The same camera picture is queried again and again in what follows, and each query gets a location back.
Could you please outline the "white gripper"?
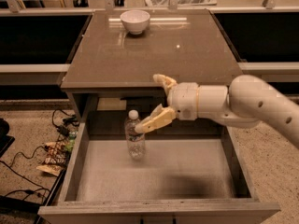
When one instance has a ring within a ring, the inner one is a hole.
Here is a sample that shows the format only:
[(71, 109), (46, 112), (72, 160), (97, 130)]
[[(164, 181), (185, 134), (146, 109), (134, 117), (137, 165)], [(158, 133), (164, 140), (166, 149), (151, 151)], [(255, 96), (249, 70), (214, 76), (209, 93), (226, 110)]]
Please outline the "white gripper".
[(179, 120), (197, 119), (198, 88), (196, 83), (179, 83), (168, 76), (155, 74), (153, 80), (164, 88), (168, 107), (158, 105), (148, 117), (135, 126), (137, 133), (150, 133)]

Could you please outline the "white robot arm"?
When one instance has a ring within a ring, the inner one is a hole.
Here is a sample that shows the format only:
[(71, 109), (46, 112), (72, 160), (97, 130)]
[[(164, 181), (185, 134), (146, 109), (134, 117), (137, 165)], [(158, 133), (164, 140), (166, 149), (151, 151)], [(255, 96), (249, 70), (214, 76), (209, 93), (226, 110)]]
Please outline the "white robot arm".
[(236, 128), (253, 128), (262, 121), (299, 145), (299, 105), (258, 77), (242, 75), (229, 86), (178, 83), (161, 74), (153, 79), (164, 88), (168, 106), (158, 105), (136, 125), (137, 133), (163, 128), (174, 119), (211, 119)]

